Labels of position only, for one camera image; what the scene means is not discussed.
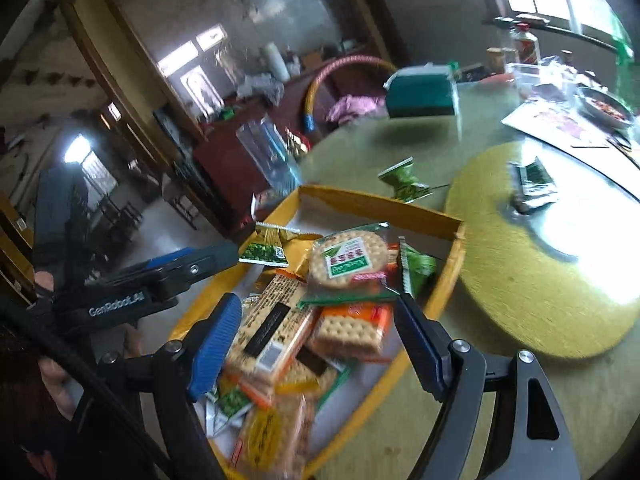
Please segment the round cracker green label pack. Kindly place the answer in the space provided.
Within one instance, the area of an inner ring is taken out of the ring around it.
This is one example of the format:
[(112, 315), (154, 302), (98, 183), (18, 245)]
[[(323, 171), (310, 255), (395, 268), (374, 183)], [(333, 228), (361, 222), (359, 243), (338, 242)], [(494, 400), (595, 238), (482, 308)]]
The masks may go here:
[(389, 237), (390, 225), (378, 222), (334, 232), (314, 242), (299, 309), (392, 299)]

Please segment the green candy wrapper packet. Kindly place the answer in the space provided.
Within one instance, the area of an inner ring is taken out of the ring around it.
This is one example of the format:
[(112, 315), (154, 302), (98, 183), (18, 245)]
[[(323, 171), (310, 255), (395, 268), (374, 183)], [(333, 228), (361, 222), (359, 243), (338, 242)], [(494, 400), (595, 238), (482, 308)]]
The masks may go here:
[(393, 199), (413, 203), (432, 194), (432, 188), (413, 173), (414, 160), (408, 157), (378, 173), (378, 180), (393, 189)]

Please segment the green tissue box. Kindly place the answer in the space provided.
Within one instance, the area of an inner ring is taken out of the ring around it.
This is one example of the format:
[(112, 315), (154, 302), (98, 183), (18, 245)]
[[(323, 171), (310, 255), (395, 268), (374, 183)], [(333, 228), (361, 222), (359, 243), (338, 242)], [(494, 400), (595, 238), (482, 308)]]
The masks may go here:
[(390, 118), (459, 114), (459, 95), (448, 65), (428, 63), (402, 68), (387, 79), (385, 106)]

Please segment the brown biscuit bar pack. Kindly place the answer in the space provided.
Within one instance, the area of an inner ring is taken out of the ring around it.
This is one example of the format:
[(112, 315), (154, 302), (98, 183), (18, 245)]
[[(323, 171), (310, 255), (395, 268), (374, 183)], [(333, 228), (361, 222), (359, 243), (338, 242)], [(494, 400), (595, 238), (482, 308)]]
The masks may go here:
[(301, 307), (307, 286), (277, 273), (241, 322), (224, 360), (224, 371), (273, 387), (310, 336), (317, 312)]

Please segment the orange square cracker pack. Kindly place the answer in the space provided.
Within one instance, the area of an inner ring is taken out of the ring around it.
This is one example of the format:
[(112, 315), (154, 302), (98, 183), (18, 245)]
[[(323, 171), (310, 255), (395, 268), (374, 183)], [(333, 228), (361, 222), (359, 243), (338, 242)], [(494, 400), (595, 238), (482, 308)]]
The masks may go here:
[(324, 307), (307, 346), (318, 356), (332, 360), (390, 362), (385, 346), (392, 321), (390, 304), (357, 302)]

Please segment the pink cloth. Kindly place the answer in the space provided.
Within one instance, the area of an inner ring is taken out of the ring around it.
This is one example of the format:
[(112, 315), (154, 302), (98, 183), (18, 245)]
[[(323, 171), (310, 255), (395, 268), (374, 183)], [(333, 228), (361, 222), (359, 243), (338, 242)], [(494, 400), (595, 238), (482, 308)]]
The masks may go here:
[(343, 96), (326, 113), (326, 122), (345, 125), (353, 120), (382, 110), (384, 96)]

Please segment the yellow cardboard tray box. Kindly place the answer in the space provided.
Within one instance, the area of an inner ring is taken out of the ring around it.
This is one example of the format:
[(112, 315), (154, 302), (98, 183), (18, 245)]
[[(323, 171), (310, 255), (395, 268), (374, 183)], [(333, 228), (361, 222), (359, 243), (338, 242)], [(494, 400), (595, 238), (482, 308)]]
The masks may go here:
[(212, 278), (172, 331), (180, 340), (227, 292), (265, 290), (234, 337), (224, 370), (253, 399), (243, 427), (205, 442), (230, 479), (305, 479), (337, 453), (408, 367), (396, 333), (405, 246), (442, 258), (438, 318), (464, 258), (461, 220), (382, 196), (303, 185), (268, 216), (291, 231), (285, 264), (239, 263)]

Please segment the yellow round biscuit pack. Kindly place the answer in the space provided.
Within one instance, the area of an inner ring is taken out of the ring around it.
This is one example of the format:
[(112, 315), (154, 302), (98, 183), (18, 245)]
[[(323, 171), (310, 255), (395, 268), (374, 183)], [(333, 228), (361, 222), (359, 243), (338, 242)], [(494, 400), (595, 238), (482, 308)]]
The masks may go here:
[(236, 439), (230, 464), (245, 479), (301, 479), (316, 402), (279, 396), (270, 408), (252, 408)]

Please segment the green pea snack packet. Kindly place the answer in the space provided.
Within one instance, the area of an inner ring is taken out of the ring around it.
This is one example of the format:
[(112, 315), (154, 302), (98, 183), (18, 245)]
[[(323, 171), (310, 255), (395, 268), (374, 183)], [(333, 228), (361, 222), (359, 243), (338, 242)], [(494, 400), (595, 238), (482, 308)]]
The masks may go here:
[(257, 222), (255, 238), (248, 243), (239, 256), (239, 263), (259, 264), (267, 268), (286, 268), (284, 246), (295, 240), (299, 230), (276, 226), (275, 224)]

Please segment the bowl of red food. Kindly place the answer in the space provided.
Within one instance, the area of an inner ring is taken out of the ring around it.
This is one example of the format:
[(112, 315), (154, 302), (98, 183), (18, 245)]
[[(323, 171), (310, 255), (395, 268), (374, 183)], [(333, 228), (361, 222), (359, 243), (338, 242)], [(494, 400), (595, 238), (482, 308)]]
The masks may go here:
[(600, 124), (614, 130), (627, 130), (634, 125), (634, 113), (608, 92), (579, 86), (576, 94), (582, 109)]

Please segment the white green seaweed packet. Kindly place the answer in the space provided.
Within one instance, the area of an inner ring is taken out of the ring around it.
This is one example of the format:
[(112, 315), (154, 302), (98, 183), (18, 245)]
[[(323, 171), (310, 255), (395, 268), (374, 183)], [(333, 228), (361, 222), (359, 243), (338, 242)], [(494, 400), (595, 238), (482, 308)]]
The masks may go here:
[(508, 169), (512, 181), (510, 201), (519, 214), (531, 214), (558, 201), (558, 188), (538, 157), (527, 165), (509, 162)]

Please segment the bright green snack bag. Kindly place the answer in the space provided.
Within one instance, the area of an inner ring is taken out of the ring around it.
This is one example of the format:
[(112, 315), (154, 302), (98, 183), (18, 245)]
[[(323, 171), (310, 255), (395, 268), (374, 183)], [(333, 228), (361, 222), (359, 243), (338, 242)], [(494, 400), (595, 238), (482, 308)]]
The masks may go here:
[(437, 259), (418, 252), (408, 244), (404, 236), (398, 237), (398, 248), (398, 270), (402, 291), (416, 300), (426, 298), (437, 281)]

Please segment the clear plastic container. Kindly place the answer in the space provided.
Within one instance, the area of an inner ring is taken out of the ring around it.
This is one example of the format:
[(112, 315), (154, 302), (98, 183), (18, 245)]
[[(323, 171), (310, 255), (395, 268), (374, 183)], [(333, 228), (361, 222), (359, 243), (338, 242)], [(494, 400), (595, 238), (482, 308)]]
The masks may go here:
[(537, 65), (509, 63), (506, 64), (506, 73), (513, 80), (522, 101), (568, 102), (575, 94), (574, 74), (556, 61)]

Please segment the green plastic bottle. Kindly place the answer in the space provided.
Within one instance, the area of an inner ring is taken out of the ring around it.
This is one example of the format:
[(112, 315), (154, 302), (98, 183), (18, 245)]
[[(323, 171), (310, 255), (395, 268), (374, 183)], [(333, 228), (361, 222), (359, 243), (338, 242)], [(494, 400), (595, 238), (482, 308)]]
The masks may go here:
[(611, 14), (612, 40), (616, 50), (615, 93), (639, 114), (639, 63), (628, 32), (615, 13)]

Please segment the dark wooden sideboard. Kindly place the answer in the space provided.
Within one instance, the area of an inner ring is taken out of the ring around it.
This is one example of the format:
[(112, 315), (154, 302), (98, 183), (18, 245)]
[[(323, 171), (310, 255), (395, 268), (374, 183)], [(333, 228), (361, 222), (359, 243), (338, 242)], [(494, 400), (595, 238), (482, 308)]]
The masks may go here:
[[(212, 223), (221, 234), (229, 235), (239, 229), (248, 216), (252, 196), (269, 188), (264, 176), (236, 137), (236, 130), (250, 120), (268, 116), (280, 131), (290, 129), (295, 133), (303, 133), (302, 111), (306, 92), (314, 76), (326, 63), (324, 61), (313, 70), (306, 70), (287, 82), (284, 85), (284, 96), (277, 107), (262, 96), (242, 101), (230, 99), (228, 102), (235, 106), (234, 116), (222, 122), (214, 122), (207, 140), (194, 150), (193, 158), (203, 171), (203, 178), (218, 196), (219, 204), (210, 210), (213, 215)], [(308, 136), (310, 143), (316, 144), (329, 134), (326, 113), (335, 103), (329, 90), (322, 88), (314, 106), (316, 132)]]

